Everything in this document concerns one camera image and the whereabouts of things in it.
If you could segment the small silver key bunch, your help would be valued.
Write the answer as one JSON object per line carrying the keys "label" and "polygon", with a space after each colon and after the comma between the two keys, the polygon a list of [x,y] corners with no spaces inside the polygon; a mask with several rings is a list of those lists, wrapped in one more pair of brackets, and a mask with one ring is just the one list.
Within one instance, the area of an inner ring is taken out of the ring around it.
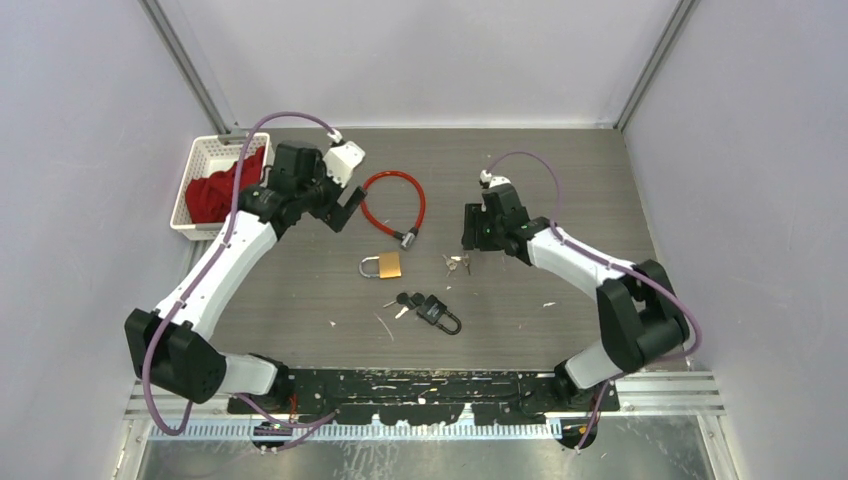
{"label": "small silver key bunch", "polygon": [[468,275],[471,274],[471,258],[469,254],[443,255],[443,260],[447,277],[450,277],[456,271],[465,271]]}

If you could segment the brass padlock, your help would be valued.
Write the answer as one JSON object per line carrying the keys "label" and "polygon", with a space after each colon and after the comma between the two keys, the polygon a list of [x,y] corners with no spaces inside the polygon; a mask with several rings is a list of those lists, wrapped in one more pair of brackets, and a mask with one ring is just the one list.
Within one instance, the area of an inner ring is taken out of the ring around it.
{"label": "brass padlock", "polygon": [[358,264],[359,274],[366,279],[394,279],[402,276],[399,252],[384,252],[363,258]]}

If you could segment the black Kaijing padlock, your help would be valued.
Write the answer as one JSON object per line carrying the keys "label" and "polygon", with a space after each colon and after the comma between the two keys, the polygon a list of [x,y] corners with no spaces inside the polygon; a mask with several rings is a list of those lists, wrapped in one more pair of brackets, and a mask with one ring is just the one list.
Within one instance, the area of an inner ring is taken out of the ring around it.
{"label": "black Kaijing padlock", "polygon": [[[462,330],[461,320],[435,295],[428,295],[424,299],[423,303],[416,308],[415,312],[420,319],[424,320],[431,326],[435,326],[447,335],[458,335]],[[442,322],[443,317],[452,321],[453,327],[445,325]]]}

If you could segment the black-headed key bunch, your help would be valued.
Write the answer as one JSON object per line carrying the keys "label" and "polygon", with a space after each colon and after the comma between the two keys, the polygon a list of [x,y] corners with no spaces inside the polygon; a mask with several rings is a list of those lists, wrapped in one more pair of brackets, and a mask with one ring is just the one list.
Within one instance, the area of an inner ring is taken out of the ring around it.
{"label": "black-headed key bunch", "polygon": [[416,310],[420,307],[425,301],[425,296],[422,293],[413,293],[409,294],[407,292],[401,292],[396,295],[393,301],[384,305],[384,308],[388,308],[393,305],[399,305],[400,310],[394,316],[395,319],[401,318],[403,315],[410,311]]}

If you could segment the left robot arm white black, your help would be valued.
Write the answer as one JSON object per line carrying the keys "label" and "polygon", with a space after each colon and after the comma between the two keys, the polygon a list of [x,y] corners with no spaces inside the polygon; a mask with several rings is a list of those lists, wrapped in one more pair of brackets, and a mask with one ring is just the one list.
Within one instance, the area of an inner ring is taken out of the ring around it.
{"label": "left robot arm white black", "polygon": [[288,367],[258,354],[219,352],[209,342],[220,316],[250,270],[287,230],[308,214],[341,231],[366,192],[338,202],[364,150],[343,140],[327,151],[281,142],[270,170],[239,194],[216,241],[179,286],[153,310],[133,310],[125,333],[136,375],[192,403],[216,394],[249,394],[269,413],[290,403]]}

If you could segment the red cloth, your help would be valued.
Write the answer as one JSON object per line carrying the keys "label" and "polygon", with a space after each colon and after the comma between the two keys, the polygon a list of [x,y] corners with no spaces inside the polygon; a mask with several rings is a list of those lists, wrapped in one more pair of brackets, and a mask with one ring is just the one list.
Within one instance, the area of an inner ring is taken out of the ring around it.
{"label": "red cloth", "polygon": [[[258,183],[263,172],[266,148],[259,147],[243,162],[239,190]],[[188,183],[185,193],[186,207],[193,223],[220,223],[231,211],[236,165],[226,171],[217,171],[208,177]]]}

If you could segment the white plastic basket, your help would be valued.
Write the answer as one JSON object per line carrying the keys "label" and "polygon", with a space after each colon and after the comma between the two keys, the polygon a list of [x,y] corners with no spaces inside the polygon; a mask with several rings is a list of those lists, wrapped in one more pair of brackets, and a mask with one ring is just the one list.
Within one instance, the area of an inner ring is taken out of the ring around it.
{"label": "white plastic basket", "polygon": [[245,138],[202,136],[194,140],[172,211],[170,226],[188,240],[215,239],[230,213],[236,164]]}

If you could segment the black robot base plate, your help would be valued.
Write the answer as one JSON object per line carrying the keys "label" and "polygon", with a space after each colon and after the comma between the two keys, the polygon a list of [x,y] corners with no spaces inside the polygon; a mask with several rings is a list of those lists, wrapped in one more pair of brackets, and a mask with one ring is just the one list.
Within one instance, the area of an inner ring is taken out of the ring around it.
{"label": "black robot base plate", "polygon": [[340,425],[455,424],[469,410],[477,426],[531,425],[550,414],[585,416],[599,388],[567,390],[552,372],[521,370],[292,369],[280,394],[233,398],[228,412],[253,404],[284,420]]}

